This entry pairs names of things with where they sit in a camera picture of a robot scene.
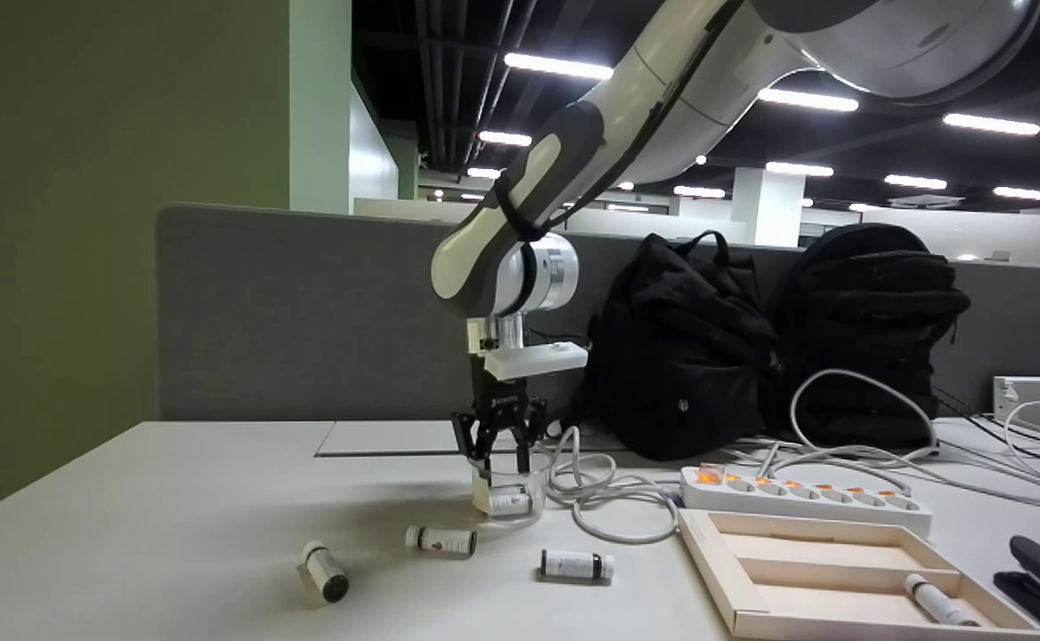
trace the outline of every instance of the gray partition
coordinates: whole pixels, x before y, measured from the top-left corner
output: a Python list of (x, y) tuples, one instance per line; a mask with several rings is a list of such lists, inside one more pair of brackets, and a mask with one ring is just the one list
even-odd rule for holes
[[(162, 415), (449, 415), (468, 403), (464, 315), (426, 285), (445, 228), (331, 212), (170, 207), (155, 228)], [(576, 299), (529, 332), (584, 337), (632, 237), (572, 237)], [(766, 295), (793, 253), (755, 250)], [(990, 375), (1040, 375), (1040, 272), (956, 266), (971, 310), (935, 389), (975, 407)], [(533, 384), (555, 407), (572, 375)]]

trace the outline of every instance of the desk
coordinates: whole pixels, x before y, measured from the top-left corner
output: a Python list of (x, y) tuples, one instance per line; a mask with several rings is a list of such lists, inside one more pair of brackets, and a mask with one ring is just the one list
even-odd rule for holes
[[(622, 549), (567, 511), (487, 529), (474, 560), (401, 549), (406, 524), (468, 524), (457, 456), (318, 460), (327, 423), (138, 423), (0, 503), (0, 641), (18, 636), (723, 636), (681, 541)], [(971, 577), (1011, 566), (1040, 510), (918, 484), (933, 543)], [(637, 504), (605, 518), (639, 527)], [(306, 604), (300, 549), (349, 566)], [(613, 587), (542, 584), (536, 549), (614, 556)]]

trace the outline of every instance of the black backpack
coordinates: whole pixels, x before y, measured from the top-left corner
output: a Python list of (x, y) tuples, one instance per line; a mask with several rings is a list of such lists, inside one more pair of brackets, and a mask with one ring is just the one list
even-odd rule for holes
[(648, 236), (592, 321), (568, 421), (613, 432), (648, 460), (683, 460), (757, 435), (757, 375), (774, 326), (749, 261), (719, 232), (683, 245)]
[[(766, 426), (791, 435), (791, 394), (822, 368), (867, 375), (933, 415), (930, 352), (965, 310), (953, 266), (912, 232), (895, 224), (826, 232), (783, 276), (774, 305), (783, 369), (760, 384)], [(909, 407), (855, 377), (809, 384), (798, 423), (815, 445), (930, 445)]]

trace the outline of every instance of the ceiling light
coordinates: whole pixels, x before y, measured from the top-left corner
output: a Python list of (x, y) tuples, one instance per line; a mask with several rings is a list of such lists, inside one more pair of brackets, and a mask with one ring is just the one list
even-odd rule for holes
[(1000, 197), (1000, 199), (1035, 199), (1040, 204), (1040, 190), (998, 186), (990, 192)]
[(607, 204), (605, 211), (620, 211), (620, 212), (648, 212), (650, 207), (620, 207), (620, 204)]
[(785, 162), (785, 160), (770, 160), (766, 169), (774, 169), (774, 175), (833, 177), (833, 168), (826, 168), (826, 162)]
[(998, 136), (1040, 136), (1035, 122), (979, 117), (979, 115), (942, 115), (946, 127), (975, 127)]
[(882, 175), (885, 186), (905, 186), (905, 190), (946, 190), (942, 177), (926, 177), (926, 175)]
[(495, 182), (500, 169), (497, 168), (468, 168), (468, 177)]
[(863, 105), (858, 101), (846, 101), (846, 95), (793, 93), (793, 90), (774, 90), (774, 85), (760, 90), (757, 101), (760, 104), (800, 105), (800, 110), (835, 110), (835, 115), (846, 115), (846, 110)]
[(487, 145), (529, 145), (529, 136), (524, 136), (524, 131), (480, 131), (480, 142), (487, 142)]
[(605, 64), (584, 64), (584, 61), (563, 61), (563, 57), (505, 53), (505, 64), (519, 70), (542, 70), (542, 73), (568, 73), (568, 79), (595, 79), (595, 82), (613, 79), (613, 69)]
[(725, 199), (725, 190), (673, 186), (673, 197), (686, 197), (686, 199)]

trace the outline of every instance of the power strip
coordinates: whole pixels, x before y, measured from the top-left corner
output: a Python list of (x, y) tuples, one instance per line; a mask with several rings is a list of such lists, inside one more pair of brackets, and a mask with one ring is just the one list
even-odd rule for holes
[(918, 539), (926, 539), (933, 527), (933, 511), (899, 491), (867, 496), (863, 486), (744, 477), (719, 467), (683, 467), (683, 504), (719, 511), (899, 524)]

